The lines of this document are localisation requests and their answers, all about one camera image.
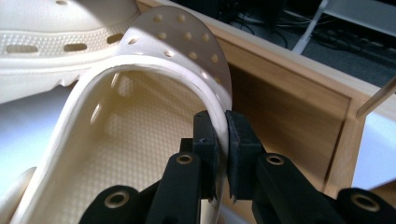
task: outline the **wooden box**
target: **wooden box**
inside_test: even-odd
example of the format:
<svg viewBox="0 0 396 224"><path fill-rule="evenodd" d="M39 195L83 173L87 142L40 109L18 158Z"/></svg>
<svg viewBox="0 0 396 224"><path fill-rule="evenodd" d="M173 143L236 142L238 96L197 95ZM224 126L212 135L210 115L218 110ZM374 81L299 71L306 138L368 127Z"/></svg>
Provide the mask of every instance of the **wooden box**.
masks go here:
<svg viewBox="0 0 396 224"><path fill-rule="evenodd" d="M137 2L143 13L173 5L164 0ZM339 189L350 188L365 116L391 95L389 88L364 105L379 88L191 13L218 38L231 69L233 110L247 116L266 150L289 157L327 195L335 197ZM390 100L396 102L395 96ZM388 113L389 107L394 110L393 103L387 102L380 113ZM230 200L224 203L232 206Z"/></svg>

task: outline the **ventilation hole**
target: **ventilation hole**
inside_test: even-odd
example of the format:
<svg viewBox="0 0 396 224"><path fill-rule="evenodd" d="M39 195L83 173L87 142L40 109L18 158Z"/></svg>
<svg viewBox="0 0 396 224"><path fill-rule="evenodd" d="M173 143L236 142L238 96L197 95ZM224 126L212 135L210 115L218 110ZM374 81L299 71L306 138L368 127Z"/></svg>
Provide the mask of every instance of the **ventilation hole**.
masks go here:
<svg viewBox="0 0 396 224"><path fill-rule="evenodd" d="M111 35L107 38L107 44L114 44L122 40L123 34Z"/></svg>
<svg viewBox="0 0 396 224"><path fill-rule="evenodd" d="M213 63L218 63L219 62L219 57L216 54L212 55L212 57L210 59L212 60Z"/></svg>
<svg viewBox="0 0 396 224"><path fill-rule="evenodd" d="M192 35L191 35L190 32L187 32L186 34L183 35L183 38L184 38L185 40L191 40L191 39L192 39Z"/></svg>
<svg viewBox="0 0 396 224"><path fill-rule="evenodd" d="M58 4L60 6L67 6L67 2L64 0L58 0L58 1L56 1L56 4Z"/></svg>
<svg viewBox="0 0 396 224"><path fill-rule="evenodd" d="M184 16L184 15L178 15L177 20L178 20L179 22L184 22L184 21L186 20L186 16Z"/></svg>
<svg viewBox="0 0 396 224"><path fill-rule="evenodd" d="M221 79L220 79L219 77L215 77L215 81L216 81L218 84L221 84Z"/></svg>
<svg viewBox="0 0 396 224"><path fill-rule="evenodd" d="M137 38L132 38L129 42L128 42L128 44L129 45L132 45L132 44L134 44L134 43L136 43L137 42Z"/></svg>
<svg viewBox="0 0 396 224"><path fill-rule="evenodd" d="M201 72L201 75L204 79L207 79L207 74L205 72Z"/></svg>
<svg viewBox="0 0 396 224"><path fill-rule="evenodd" d="M166 57L173 57L175 55L174 52L167 50L166 52L163 53Z"/></svg>
<svg viewBox="0 0 396 224"><path fill-rule="evenodd" d="M202 40L204 40L205 42L209 41L209 39L209 34L202 35Z"/></svg>
<svg viewBox="0 0 396 224"><path fill-rule="evenodd" d="M156 21L156 22L160 22L162 20L163 20L163 15L161 15L161 14L158 14L156 17L154 17L154 21Z"/></svg>
<svg viewBox="0 0 396 224"><path fill-rule="evenodd" d="M111 80L111 88L116 87L117 81L119 80L119 76L120 76L120 73L116 73L114 75L113 80Z"/></svg>
<svg viewBox="0 0 396 224"><path fill-rule="evenodd" d="M197 54L193 51L189 53L189 57L193 60L196 60L198 58Z"/></svg>
<svg viewBox="0 0 396 224"><path fill-rule="evenodd" d="M166 33L162 32L157 35L159 39L166 39Z"/></svg>
<svg viewBox="0 0 396 224"><path fill-rule="evenodd" d="M91 124L94 124L96 119L98 118L100 111L102 110L102 106L98 104L96 108L93 110L92 116L91 116Z"/></svg>
<svg viewBox="0 0 396 224"><path fill-rule="evenodd" d="M33 45L8 45L7 53L37 53L38 48Z"/></svg>
<svg viewBox="0 0 396 224"><path fill-rule="evenodd" d="M87 49L86 44L68 44L64 46L64 52L82 51Z"/></svg>

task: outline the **bolt hole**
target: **bolt hole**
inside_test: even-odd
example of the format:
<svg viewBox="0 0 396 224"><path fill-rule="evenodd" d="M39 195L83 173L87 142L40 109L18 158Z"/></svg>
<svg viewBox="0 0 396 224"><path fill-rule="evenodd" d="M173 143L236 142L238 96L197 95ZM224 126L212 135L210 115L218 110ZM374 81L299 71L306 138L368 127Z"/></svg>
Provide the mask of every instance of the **bolt hole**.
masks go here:
<svg viewBox="0 0 396 224"><path fill-rule="evenodd" d="M107 44L114 44L122 40L123 34L111 35L107 38Z"/></svg>
<svg viewBox="0 0 396 224"><path fill-rule="evenodd" d="M105 206L108 208L118 208L129 201L129 194L126 191L118 191L108 195L105 199Z"/></svg>
<svg viewBox="0 0 396 224"><path fill-rule="evenodd" d="M68 44L64 46L64 52L83 51L85 49L87 49L87 45L82 43Z"/></svg>
<svg viewBox="0 0 396 224"><path fill-rule="evenodd" d="M378 212L380 207L379 204L371 199L370 197L367 197L362 194L353 194L350 199L354 204L356 204L358 207L370 211L370 212Z"/></svg>
<svg viewBox="0 0 396 224"><path fill-rule="evenodd" d="M285 163L283 159L278 156L269 156L267 157L267 161L273 165L282 165Z"/></svg>
<svg viewBox="0 0 396 224"><path fill-rule="evenodd" d="M181 155L178 156L176 161L180 164L189 164L192 162L192 156L190 155Z"/></svg>
<svg viewBox="0 0 396 224"><path fill-rule="evenodd" d="M60 6L67 6L67 2L64 0L58 0L55 2L56 4L60 5Z"/></svg>

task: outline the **screw hole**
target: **screw hole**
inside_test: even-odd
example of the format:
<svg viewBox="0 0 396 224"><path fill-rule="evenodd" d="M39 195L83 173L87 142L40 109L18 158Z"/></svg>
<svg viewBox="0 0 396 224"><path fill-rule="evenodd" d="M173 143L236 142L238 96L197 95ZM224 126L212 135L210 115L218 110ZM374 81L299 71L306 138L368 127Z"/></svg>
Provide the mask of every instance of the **screw hole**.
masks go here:
<svg viewBox="0 0 396 224"><path fill-rule="evenodd" d="M183 165L184 164L189 164L189 163L192 162L192 156L190 156L190 155L181 155L181 156L177 157L176 161L178 163L180 163L180 164L183 164Z"/></svg>
<svg viewBox="0 0 396 224"><path fill-rule="evenodd" d="M354 204L356 204L358 207L364 210L370 212L378 212L380 209L379 204L376 201L363 194L355 193L352 196L350 196L350 199Z"/></svg>
<svg viewBox="0 0 396 224"><path fill-rule="evenodd" d="M285 163L283 159L278 156L268 156L267 161L273 165L282 165Z"/></svg>
<svg viewBox="0 0 396 224"><path fill-rule="evenodd" d="M105 206L108 208L118 208L129 201L129 194L126 191L118 191L108 195L105 199Z"/></svg>

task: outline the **white clog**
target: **white clog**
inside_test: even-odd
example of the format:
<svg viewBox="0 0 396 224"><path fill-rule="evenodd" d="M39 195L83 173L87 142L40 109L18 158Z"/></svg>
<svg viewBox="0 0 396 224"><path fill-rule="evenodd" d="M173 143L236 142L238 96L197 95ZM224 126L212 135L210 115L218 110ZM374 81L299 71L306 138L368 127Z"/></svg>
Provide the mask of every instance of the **white clog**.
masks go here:
<svg viewBox="0 0 396 224"><path fill-rule="evenodd" d="M208 28L177 7L137 18L115 56L78 82L11 223L78 223L114 185L142 190L158 181L194 114L207 110L218 135L218 201L203 201L201 222L216 223L232 106L228 64Z"/></svg>
<svg viewBox="0 0 396 224"><path fill-rule="evenodd" d="M0 104L76 81L139 14L131 0L0 1Z"/></svg>

